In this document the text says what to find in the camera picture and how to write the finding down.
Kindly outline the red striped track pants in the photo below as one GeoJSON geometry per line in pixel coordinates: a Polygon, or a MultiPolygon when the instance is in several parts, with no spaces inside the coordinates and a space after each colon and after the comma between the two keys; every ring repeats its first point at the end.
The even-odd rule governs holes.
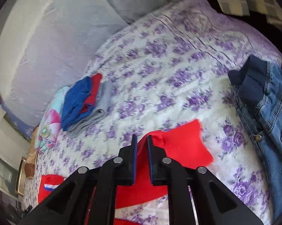
{"type": "MultiPolygon", "coordinates": [[[[150,134],[155,146],[164,148],[167,156],[185,167],[194,169],[208,166],[213,161],[201,141],[198,120],[178,125],[173,130],[155,130],[150,134]]],[[[98,168],[116,157],[121,147],[130,144],[132,135],[129,132],[122,138],[100,136],[92,140],[86,136],[71,138],[60,132],[53,147],[38,155],[35,173],[36,183],[39,184],[37,203],[40,204],[51,193],[49,185],[61,184],[79,167],[98,168]]],[[[117,188],[117,224],[168,223],[167,188],[151,185],[145,140],[146,135],[143,135],[138,142],[136,183],[117,188]]]]}

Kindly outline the brown pillow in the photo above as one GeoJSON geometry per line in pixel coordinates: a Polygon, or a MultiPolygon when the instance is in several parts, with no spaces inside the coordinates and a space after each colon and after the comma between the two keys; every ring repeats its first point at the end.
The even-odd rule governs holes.
{"type": "Polygon", "coordinates": [[[38,151],[35,148],[35,141],[36,141],[37,132],[38,132],[38,126],[36,126],[36,128],[32,132],[30,147],[24,165],[25,176],[29,179],[34,178],[35,170],[36,170],[38,151]]]}

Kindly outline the folded teal floral quilt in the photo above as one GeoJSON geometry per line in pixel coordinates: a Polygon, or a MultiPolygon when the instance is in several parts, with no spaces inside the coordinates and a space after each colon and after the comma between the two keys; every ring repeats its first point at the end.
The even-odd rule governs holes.
{"type": "Polygon", "coordinates": [[[39,152],[51,149],[57,141],[64,100],[69,89],[70,87],[65,86],[57,91],[41,119],[35,140],[35,148],[39,152]]]}

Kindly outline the blue patterned hanging cloth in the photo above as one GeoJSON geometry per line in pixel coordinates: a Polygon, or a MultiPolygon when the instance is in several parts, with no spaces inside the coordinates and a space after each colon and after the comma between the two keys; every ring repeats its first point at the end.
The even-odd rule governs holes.
{"type": "Polygon", "coordinates": [[[11,110],[5,105],[4,101],[0,100],[1,108],[5,111],[4,119],[28,142],[31,141],[33,127],[27,125],[14,115],[11,110]]]}

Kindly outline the folded grey garment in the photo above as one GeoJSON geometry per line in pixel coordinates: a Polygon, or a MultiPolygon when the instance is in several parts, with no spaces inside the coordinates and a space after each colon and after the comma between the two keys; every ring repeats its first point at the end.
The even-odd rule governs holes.
{"type": "Polygon", "coordinates": [[[94,110],[82,120],[75,123],[67,130],[70,137],[77,137],[90,126],[101,121],[106,115],[111,101],[112,81],[106,80],[100,84],[94,110]]]}

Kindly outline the folded blue garment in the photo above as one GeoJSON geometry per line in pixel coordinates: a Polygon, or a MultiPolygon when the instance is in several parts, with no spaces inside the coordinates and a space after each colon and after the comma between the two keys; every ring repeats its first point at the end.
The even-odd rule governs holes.
{"type": "Polygon", "coordinates": [[[65,96],[61,116],[61,128],[67,131],[68,128],[78,119],[80,111],[84,107],[85,100],[90,95],[92,82],[90,77],[77,81],[65,96]]]}

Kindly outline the blue denim jeans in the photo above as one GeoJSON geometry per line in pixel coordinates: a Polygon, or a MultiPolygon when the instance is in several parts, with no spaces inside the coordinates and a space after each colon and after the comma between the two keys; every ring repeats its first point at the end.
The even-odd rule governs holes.
{"type": "Polygon", "coordinates": [[[267,177],[277,220],[282,213],[282,69],[250,55],[228,77],[237,114],[267,177]]]}

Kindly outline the folded red garment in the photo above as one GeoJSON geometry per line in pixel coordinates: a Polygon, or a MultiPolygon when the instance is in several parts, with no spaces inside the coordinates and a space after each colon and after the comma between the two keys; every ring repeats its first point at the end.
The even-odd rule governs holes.
{"type": "Polygon", "coordinates": [[[102,75],[100,73],[96,73],[95,75],[90,77],[91,90],[84,102],[82,110],[80,111],[81,114],[87,112],[91,113],[94,109],[101,79],[102,75]]]}

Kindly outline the purple floral bedspread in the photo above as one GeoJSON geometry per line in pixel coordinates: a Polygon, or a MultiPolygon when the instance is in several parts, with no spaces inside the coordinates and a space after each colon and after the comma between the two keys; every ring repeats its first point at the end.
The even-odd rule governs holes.
{"type": "Polygon", "coordinates": [[[214,158],[209,170],[271,224],[267,178],[236,113],[227,76],[249,55],[282,63],[282,54],[260,32],[217,13],[207,0],[170,3],[108,39],[85,70],[113,83],[107,116],[76,138],[59,132],[53,148],[38,155],[23,206],[37,206],[42,175],[67,177],[81,166],[100,167],[132,135],[141,138],[198,119],[214,158]]]}

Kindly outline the wooden bedside frame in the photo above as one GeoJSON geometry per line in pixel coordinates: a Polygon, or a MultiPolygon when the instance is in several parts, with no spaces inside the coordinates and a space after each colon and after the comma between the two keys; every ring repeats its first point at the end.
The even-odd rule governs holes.
{"type": "Polygon", "coordinates": [[[24,196],[25,192],[25,157],[22,157],[19,165],[18,175],[17,175],[17,181],[16,181],[16,192],[19,196],[24,196]]]}

